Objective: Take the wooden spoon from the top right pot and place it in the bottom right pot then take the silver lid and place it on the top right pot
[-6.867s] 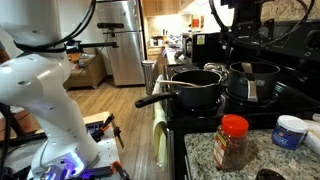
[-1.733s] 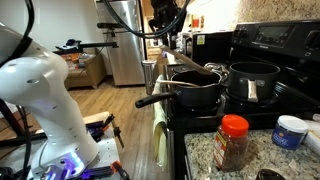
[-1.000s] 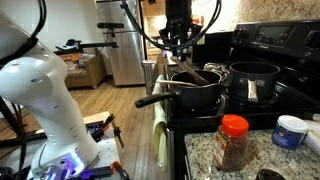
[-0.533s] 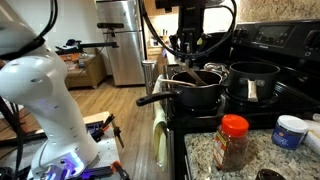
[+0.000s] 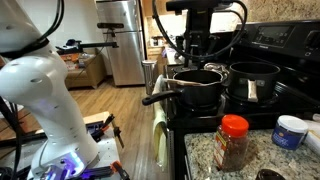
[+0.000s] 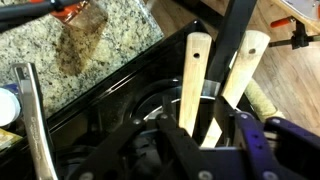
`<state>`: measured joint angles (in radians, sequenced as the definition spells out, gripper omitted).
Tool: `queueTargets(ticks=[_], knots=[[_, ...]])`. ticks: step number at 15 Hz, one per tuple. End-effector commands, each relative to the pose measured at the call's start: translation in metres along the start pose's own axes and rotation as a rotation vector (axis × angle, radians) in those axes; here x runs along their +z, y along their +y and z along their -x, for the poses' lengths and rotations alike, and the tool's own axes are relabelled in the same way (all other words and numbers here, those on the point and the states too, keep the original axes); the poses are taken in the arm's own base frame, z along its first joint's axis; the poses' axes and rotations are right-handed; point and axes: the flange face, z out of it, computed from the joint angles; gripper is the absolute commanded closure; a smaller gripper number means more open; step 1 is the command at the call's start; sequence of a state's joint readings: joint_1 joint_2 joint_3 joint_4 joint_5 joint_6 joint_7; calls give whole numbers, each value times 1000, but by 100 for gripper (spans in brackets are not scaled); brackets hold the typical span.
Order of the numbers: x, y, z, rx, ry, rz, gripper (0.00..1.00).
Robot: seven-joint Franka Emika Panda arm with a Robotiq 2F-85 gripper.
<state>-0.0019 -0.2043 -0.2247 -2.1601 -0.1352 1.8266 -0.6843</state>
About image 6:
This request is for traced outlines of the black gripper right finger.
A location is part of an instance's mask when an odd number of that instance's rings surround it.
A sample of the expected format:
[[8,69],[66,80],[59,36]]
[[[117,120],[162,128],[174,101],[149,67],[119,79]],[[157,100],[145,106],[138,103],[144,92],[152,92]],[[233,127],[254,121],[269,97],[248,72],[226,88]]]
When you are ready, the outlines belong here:
[[214,117],[222,124],[224,144],[245,152],[254,178],[320,180],[318,135],[277,116],[262,123],[223,97],[215,100]]

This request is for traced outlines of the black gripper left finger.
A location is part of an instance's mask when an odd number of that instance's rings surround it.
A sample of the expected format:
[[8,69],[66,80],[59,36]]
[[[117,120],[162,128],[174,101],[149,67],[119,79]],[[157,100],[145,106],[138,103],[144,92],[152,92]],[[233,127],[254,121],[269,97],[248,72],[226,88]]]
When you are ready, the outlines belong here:
[[214,172],[186,130],[162,113],[126,121],[69,180],[214,180]]

